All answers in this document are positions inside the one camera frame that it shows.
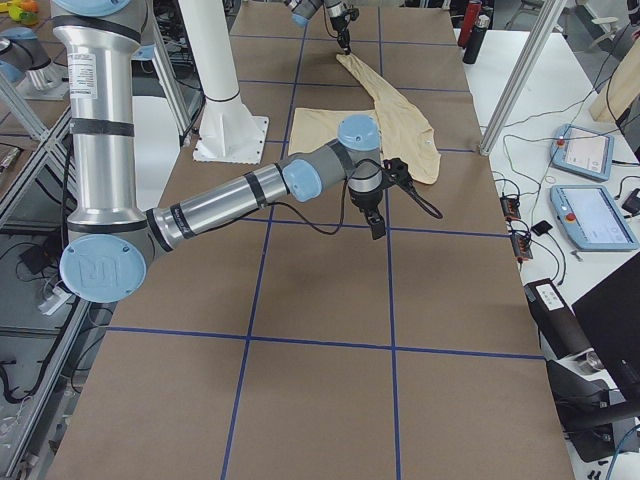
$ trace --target white pillar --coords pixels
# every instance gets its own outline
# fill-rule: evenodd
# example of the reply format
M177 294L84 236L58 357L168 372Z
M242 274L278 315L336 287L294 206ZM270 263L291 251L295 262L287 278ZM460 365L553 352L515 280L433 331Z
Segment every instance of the white pillar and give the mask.
M242 103L220 0L179 0L206 105L194 158L260 163L269 119Z

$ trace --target black band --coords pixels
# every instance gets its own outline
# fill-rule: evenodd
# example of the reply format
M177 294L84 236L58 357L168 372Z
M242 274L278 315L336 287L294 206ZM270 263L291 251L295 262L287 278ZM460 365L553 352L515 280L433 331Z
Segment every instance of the black band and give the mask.
M169 209L171 210L171 215L173 216L173 219L176 222L176 226L180 230L180 233L182 234L182 236L185 239L195 237L196 234L193 233L193 230L191 230L191 227L189 226L189 222L187 222L187 218L184 216L184 212L182 211L182 207L180 206L180 204L176 203L175 205L172 205Z
M289 190L289 185L287 185L287 182L284 179L284 175L282 175L282 167L280 166L279 163L274 163L274 165L278 169L278 173L280 174L280 178L282 179L282 183L284 184L284 188L287 190L287 195L289 195L291 193L291 190Z
M230 102L231 100L236 98L238 95L240 95L240 90L238 90L238 93L236 93L233 97L229 97L224 100L216 100L215 98L207 97L206 95L205 97L207 98L207 100L211 100L212 102L224 103L224 102Z
M117 33L123 37L130 38L135 42L140 43L142 40L142 34L136 32L132 28L125 27L119 23L109 22L107 20L100 20L99 18L81 17L79 15L61 15L54 17L52 20L53 28L56 27L86 27L96 30L102 30L109 33Z
M340 160L345 172L353 170L353 161L351 160L351 156L344 145L342 145L338 140L334 140L327 144L327 146L336 154L336 157Z
M259 208L264 208L267 206L267 197L264 196L264 190L262 190L262 185L260 185L260 180L256 177L255 173L249 172L244 178L247 180L249 184L249 188L253 192L253 196L256 198L256 203Z
M147 221L140 220L139 222L114 223L111 225L95 225L67 221L67 226L69 227L69 230L80 233L125 233L147 228Z
M156 222L156 217L153 215L153 209L147 210L145 214L147 215L147 222L149 223L151 233L153 233L153 237L156 239L156 242L158 242L158 245L160 245L165 252L173 251L171 245L169 245L162 236L158 222Z
M51 64L51 59L47 58L47 61L44 62L42 65L38 65L37 67L31 67L31 68L29 68L29 71L40 70L41 68L44 68L44 67L46 67L47 65L50 65L50 64Z
M69 122L69 133L80 135L119 135L133 137L133 124L96 120L93 118L72 118Z

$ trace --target sticker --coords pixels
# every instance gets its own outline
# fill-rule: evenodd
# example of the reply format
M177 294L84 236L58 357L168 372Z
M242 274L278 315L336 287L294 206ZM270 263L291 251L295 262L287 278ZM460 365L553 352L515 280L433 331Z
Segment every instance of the sticker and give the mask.
M538 285L536 290L538 290L540 298L549 311L564 307L564 303L562 303L562 300L560 300L560 297L558 297L558 294L551 285Z
M69 95L76 100L95 100L98 98L96 75L96 56L93 53L70 53Z

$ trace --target black water bottle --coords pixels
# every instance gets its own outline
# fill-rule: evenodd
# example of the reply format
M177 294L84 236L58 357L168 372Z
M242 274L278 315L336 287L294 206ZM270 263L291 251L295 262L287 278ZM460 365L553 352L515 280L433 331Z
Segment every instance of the black water bottle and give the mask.
M480 47L482 46L482 41L487 33L490 22L491 19L486 15L480 15L478 20L476 20L476 24L473 26L473 30L471 30L471 37L469 37L469 41L467 42L467 49L464 52L464 57L462 57L462 61L464 63L468 63L470 65L476 63L478 53L480 53Z

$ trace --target screen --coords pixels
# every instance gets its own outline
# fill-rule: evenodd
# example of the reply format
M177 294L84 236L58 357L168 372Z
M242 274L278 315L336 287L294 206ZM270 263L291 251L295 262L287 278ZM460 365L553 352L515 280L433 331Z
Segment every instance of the screen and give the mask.
M567 132L565 162L596 173L602 173L609 139L602 135L570 128Z
M640 399L640 254L573 304L593 349L622 393Z
M631 241L600 189L563 188L562 192L589 243Z

